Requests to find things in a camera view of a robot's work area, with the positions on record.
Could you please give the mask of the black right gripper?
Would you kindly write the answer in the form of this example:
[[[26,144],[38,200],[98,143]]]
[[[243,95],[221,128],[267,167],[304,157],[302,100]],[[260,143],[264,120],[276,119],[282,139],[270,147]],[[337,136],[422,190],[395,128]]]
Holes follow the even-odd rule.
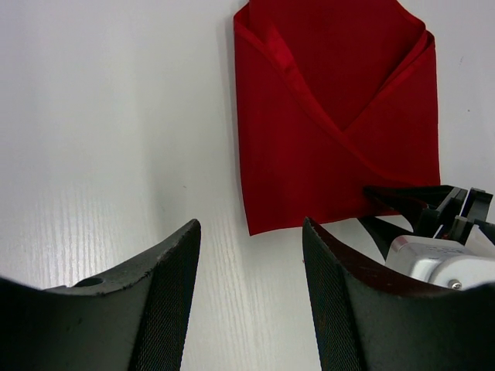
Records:
[[[415,233],[421,237],[465,244],[474,228],[478,227],[491,243],[494,242],[494,224],[486,220],[493,195],[482,189],[467,190],[451,185],[408,188],[367,185],[363,192],[368,199],[389,209],[416,206],[423,209],[415,223]],[[385,260],[397,237],[413,235],[413,232],[375,216],[359,218],[358,221]]]

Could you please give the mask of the red cloth napkin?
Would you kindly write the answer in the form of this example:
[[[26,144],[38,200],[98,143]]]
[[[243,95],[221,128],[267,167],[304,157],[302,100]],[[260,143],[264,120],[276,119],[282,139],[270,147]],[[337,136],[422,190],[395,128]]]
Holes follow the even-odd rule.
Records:
[[[250,234],[382,214],[440,183],[435,39],[397,1],[249,1],[233,18]]]

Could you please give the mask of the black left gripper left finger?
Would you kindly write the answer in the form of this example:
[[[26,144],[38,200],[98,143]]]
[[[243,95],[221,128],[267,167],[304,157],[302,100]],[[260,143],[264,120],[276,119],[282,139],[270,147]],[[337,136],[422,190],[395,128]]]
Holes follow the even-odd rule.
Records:
[[[3,370],[178,370],[201,226],[72,287],[1,281]]]

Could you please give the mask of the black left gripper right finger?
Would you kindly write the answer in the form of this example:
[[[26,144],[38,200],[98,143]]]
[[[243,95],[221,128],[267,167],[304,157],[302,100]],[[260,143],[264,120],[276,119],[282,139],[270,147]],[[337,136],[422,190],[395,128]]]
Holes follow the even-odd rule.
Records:
[[[399,274],[302,226],[312,318],[324,370],[492,370],[494,286],[454,291]]]

